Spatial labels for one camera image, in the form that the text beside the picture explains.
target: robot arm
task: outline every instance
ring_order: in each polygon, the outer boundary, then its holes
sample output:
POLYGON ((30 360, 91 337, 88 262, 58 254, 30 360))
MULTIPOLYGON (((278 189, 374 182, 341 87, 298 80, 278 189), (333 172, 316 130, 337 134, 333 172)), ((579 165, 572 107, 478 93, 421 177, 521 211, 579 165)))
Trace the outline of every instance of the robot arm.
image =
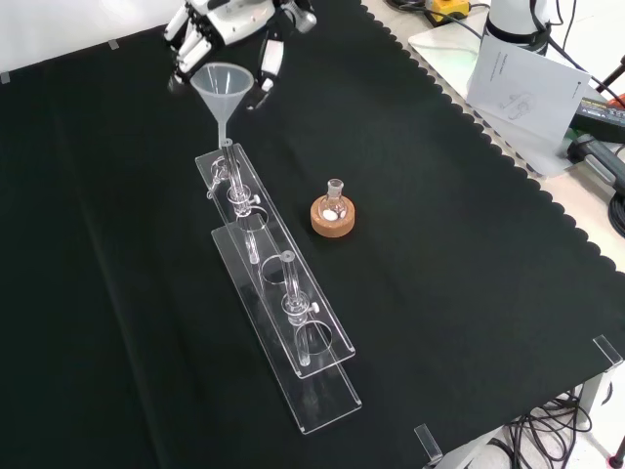
POLYGON ((277 83, 284 43, 276 18, 284 14, 301 33, 316 24, 308 0, 187 0, 165 29, 165 40, 177 53, 170 89, 188 83, 221 48, 266 32, 255 87, 248 108, 258 107, 277 83))

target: white paper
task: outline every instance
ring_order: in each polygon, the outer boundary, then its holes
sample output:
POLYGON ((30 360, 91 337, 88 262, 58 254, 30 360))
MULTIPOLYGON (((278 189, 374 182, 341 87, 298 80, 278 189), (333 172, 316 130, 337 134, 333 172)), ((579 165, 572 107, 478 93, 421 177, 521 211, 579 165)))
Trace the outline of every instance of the white paper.
POLYGON ((556 148, 590 75, 485 36, 467 103, 545 139, 556 148))

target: glass tube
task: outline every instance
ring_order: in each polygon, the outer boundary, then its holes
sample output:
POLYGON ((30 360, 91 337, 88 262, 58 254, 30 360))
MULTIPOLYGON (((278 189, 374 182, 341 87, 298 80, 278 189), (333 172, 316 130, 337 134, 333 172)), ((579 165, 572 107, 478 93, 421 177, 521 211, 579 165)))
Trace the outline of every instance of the glass tube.
POLYGON ((238 170, 238 163, 236 162, 236 155, 234 154, 232 140, 225 139, 221 141, 220 145, 222 146, 222 152, 224 153, 224 158, 226 159, 232 199, 242 201, 241 199, 245 197, 245 189, 243 188, 243 183, 241 182, 241 174, 238 170))
POLYGON ((287 304, 292 309, 298 308, 302 303, 300 283, 298 282, 297 270, 295 268, 295 259, 295 253, 293 251, 284 251, 280 256, 282 271, 284 272, 284 283, 286 284, 287 304))

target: acrylic stand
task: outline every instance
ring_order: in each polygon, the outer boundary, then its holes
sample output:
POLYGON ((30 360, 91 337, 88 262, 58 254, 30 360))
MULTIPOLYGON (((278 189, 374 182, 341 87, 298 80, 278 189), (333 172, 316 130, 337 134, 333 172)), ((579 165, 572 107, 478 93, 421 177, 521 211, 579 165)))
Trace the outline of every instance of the acrylic stand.
MULTIPOLYGON (((218 88, 215 69, 210 74, 204 93, 218 88)), ((354 346, 242 147, 221 139, 221 149, 196 163, 225 223, 213 239, 298 427, 308 434, 358 410, 360 399, 341 366, 354 356, 354 346)))

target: black cable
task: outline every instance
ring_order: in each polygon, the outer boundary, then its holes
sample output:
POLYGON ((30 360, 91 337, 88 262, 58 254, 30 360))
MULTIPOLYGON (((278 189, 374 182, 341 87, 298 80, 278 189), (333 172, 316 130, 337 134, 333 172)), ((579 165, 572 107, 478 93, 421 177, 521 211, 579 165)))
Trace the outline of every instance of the black cable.
POLYGON ((484 7, 484 8, 487 8, 488 10, 490 10, 490 5, 488 5, 487 3, 470 3, 469 4, 469 11, 473 10, 476 7, 484 7))
MULTIPOLYGON (((625 145, 623 145, 618 151, 621 151, 622 149, 625 149, 625 145)), ((612 394, 614 394, 614 386, 612 385, 612 382, 610 381, 609 387, 607 388, 607 396, 605 396, 605 399, 602 402, 602 405, 606 405, 607 403, 609 403, 609 400, 612 399, 612 394)))
POLYGON ((577 0, 573 0, 573 11, 570 14, 570 22, 568 23, 568 28, 566 29, 566 36, 564 37, 564 42, 562 43, 562 50, 566 49, 566 41, 568 40, 568 34, 570 29, 573 27, 573 21, 575 20, 575 10, 577 10, 577 0))
POLYGON ((621 236, 625 237, 625 197, 616 193, 607 207, 607 219, 621 236))
MULTIPOLYGON (((556 49, 556 51, 558 51, 561 56, 563 56, 565 59, 567 59, 569 62, 571 62, 575 68, 577 68, 578 70, 586 71, 586 69, 583 66, 581 66, 576 61, 574 61, 573 58, 562 47, 560 47, 560 45, 556 41, 554 41, 554 39, 551 38, 551 37, 549 38, 549 45, 551 47, 553 47, 554 49, 556 49)), ((594 77, 593 75, 590 75, 590 77, 593 79, 593 81, 595 81, 595 83, 597 83, 598 85, 601 85, 602 87, 604 87, 605 90, 610 95, 612 95, 612 97, 614 97, 614 99, 617 102, 619 102, 623 107, 625 107, 625 101, 623 101, 622 98, 620 98, 616 93, 614 93, 607 86, 605 86, 605 84, 602 83, 602 81, 600 81, 598 78, 594 77)))
POLYGON ((408 13, 427 12, 430 15, 438 15, 440 17, 446 18, 452 22, 455 22, 456 24, 460 24, 465 29, 471 31, 471 33, 474 34, 479 40, 481 40, 481 34, 475 31, 472 27, 468 26, 467 24, 464 24, 463 22, 461 22, 460 20, 456 18, 453 18, 451 15, 435 12, 434 10, 430 10, 429 8, 422 6, 425 3, 423 1, 386 0, 386 2, 392 8, 395 8, 396 10, 400 10, 403 12, 408 12, 408 13))
POLYGON ((560 22, 550 22, 551 26, 562 26, 564 24, 563 14, 560 12, 560 0, 556 0, 556 11, 558 12, 558 20, 560 22))
POLYGON ((552 399, 545 405, 541 405, 532 412, 514 420, 506 427, 508 438, 510 439, 509 445, 496 438, 491 439, 488 444, 500 448, 508 455, 511 469, 532 469, 521 452, 524 431, 529 432, 531 442, 548 462, 550 469, 555 469, 556 464, 559 465, 559 469, 565 469, 575 448, 577 433, 590 431, 592 429, 592 421, 588 413, 580 406, 579 397, 573 392, 567 392, 566 397, 552 399), (536 411, 544 412, 545 415, 536 415, 536 411), (588 430, 577 428, 577 419, 580 412, 588 418, 590 423, 588 430), (562 422, 561 419, 566 416, 570 416, 570 418, 566 422, 562 422), (570 444, 564 439, 563 431, 572 432, 570 444), (541 440, 540 434, 544 433, 549 433, 556 439, 560 447, 558 453, 549 453, 541 440))

